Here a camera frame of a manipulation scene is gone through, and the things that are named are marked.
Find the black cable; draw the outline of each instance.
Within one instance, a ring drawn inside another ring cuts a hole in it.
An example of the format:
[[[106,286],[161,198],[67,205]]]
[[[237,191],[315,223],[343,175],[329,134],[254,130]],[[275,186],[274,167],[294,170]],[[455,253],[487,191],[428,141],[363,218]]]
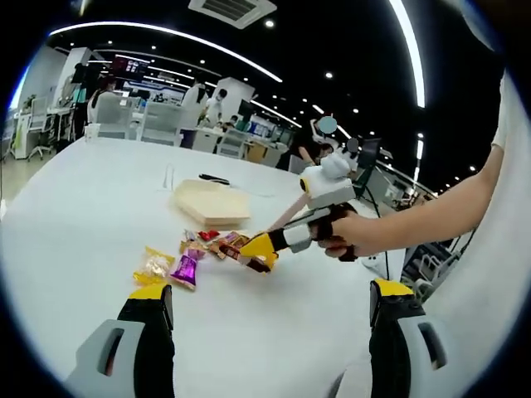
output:
[[[368,195],[371,197],[371,200],[373,201],[374,210],[376,211],[378,218],[382,218],[382,216],[380,216],[380,211],[378,210],[378,205],[376,204],[376,201],[374,200],[373,193],[371,192],[370,189],[368,189],[367,186],[365,186],[365,189],[367,190]],[[391,280],[391,278],[389,277],[389,259],[387,258],[387,250],[385,250],[385,269],[387,271],[387,280]]]

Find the purple candy wrapper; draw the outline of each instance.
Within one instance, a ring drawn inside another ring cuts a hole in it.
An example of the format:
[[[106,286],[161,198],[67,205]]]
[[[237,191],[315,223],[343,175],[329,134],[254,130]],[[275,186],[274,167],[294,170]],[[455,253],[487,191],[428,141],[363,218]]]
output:
[[[197,261],[193,258],[183,255],[179,260],[179,265],[175,272],[170,274],[176,282],[189,288],[190,290],[196,289],[196,267]]]

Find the floor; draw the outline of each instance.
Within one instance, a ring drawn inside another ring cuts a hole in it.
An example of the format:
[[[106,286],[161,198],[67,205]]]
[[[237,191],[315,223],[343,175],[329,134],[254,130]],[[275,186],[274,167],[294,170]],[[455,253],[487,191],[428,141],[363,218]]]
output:
[[[36,155],[30,162],[26,159],[15,160],[12,156],[9,156],[5,163],[1,162],[2,200],[0,202],[0,220],[9,208],[9,204],[24,188],[30,178],[53,156],[54,154],[47,153],[41,160]]]

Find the black ceiling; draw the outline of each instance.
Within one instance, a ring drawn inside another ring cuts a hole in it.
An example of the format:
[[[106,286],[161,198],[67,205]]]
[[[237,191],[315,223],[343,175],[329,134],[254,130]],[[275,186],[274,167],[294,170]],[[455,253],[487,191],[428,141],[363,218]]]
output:
[[[388,0],[319,2],[326,6],[303,0],[274,2],[278,9],[268,16],[275,21],[272,29],[263,19],[236,29],[189,10],[186,0],[93,0],[83,17],[77,7],[69,15],[70,23],[143,22],[199,36],[265,67],[282,83],[203,44],[145,29],[87,27],[53,36],[50,44],[140,51],[197,66],[203,59],[205,68],[223,76],[248,77],[259,102],[277,106],[303,126],[317,116],[311,108],[317,104],[334,112],[353,136],[366,138],[375,131],[392,152],[392,165],[409,175],[417,163],[417,133],[422,132],[425,152],[419,181],[433,190],[456,183],[455,176],[470,175],[470,165],[479,168],[485,162],[497,124],[502,65],[441,0],[402,0],[421,53],[424,109],[417,107],[407,45]],[[154,66],[187,73],[186,66],[155,59]],[[327,71],[334,74],[332,80],[324,78]]]

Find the air conditioning vent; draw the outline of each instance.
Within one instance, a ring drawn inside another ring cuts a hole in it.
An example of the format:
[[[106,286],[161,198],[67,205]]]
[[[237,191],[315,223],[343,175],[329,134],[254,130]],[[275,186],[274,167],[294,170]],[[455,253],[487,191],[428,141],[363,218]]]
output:
[[[191,0],[188,8],[243,29],[276,10],[276,5],[269,0]]]

